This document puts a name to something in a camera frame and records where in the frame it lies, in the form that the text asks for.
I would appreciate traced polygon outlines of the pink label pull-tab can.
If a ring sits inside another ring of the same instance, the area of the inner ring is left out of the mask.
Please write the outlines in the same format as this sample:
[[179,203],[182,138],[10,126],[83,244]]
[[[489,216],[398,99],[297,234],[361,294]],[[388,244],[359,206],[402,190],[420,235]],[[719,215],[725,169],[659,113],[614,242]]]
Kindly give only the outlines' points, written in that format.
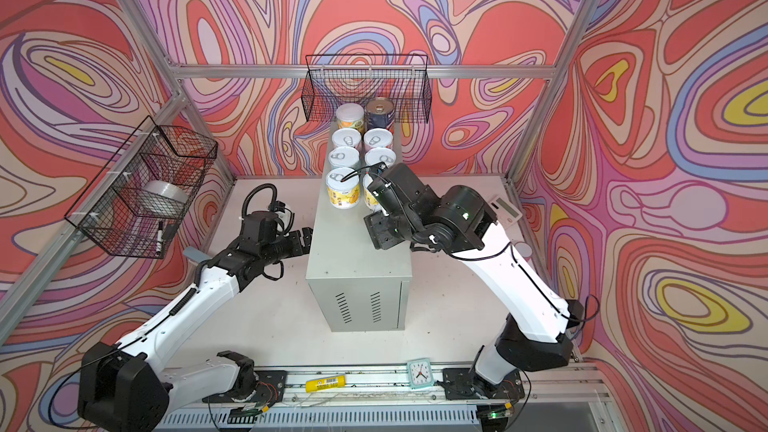
[[335,148],[350,147],[360,149],[362,135],[354,128],[340,128],[332,133],[331,141]]

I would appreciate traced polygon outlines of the blue label tin can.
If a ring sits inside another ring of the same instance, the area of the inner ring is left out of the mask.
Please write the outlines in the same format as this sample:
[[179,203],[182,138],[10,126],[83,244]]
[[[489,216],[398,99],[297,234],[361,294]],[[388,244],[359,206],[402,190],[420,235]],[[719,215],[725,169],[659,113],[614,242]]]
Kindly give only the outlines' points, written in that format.
[[395,119],[395,107],[392,100],[376,97],[365,106],[367,129],[391,130]]

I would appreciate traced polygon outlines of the green orange peach can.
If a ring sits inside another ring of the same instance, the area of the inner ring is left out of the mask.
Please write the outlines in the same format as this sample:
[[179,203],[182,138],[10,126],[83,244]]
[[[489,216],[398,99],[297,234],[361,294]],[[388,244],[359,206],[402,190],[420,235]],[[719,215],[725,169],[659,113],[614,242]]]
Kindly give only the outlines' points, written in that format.
[[365,110],[357,103],[344,103],[335,110],[339,128],[352,128],[365,133]]

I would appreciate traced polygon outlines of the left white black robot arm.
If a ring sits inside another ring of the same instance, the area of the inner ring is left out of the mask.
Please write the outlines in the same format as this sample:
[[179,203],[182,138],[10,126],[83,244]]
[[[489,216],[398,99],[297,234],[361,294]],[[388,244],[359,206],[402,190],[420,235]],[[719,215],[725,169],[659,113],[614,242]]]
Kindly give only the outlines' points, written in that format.
[[228,247],[199,264],[184,292],[115,344],[91,347],[79,375],[79,417],[107,431],[152,431],[167,413],[204,398],[250,398],[259,378],[253,360],[243,354],[225,350],[177,369],[168,363],[219,308],[264,276],[267,267],[309,253],[312,228],[285,232],[280,223],[275,212],[250,213]]

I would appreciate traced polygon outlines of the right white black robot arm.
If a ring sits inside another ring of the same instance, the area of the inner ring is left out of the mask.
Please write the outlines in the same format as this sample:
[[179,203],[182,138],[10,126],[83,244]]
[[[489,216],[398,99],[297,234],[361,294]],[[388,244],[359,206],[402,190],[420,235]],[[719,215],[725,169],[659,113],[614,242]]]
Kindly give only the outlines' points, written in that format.
[[499,335],[481,347],[470,369],[490,396],[513,372],[566,366],[574,349],[567,333],[586,319],[576,299],[555,293],[512,245],[494,208],[476,190],[454,185],[443,195],[405,164],[368,167],[365,189],[381,209],[364,222],[377,250],[408,243],[414,252],[443,253],[467,266],[508,311]]

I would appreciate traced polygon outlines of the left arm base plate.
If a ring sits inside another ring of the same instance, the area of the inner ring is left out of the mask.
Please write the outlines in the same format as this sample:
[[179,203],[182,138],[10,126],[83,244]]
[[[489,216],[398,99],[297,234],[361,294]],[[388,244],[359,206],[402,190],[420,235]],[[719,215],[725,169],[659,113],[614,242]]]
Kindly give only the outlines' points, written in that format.
[[255,404],[273,406],[283,400],[288,372],[278,369],[257,369],[253,379],[238,379],[234,389],[202,399],[206,404]]

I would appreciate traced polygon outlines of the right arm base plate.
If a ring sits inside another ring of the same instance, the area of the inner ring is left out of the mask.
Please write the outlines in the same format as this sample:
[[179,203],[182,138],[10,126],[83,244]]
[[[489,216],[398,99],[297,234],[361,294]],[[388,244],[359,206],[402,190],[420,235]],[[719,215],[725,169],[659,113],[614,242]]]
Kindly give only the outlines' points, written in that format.
[[525,398],[523,380],[518,369],[507,374],[498,385],[485,382],[470,368],[444,368],[436,382],[448,400],[504,400],[516,403]]

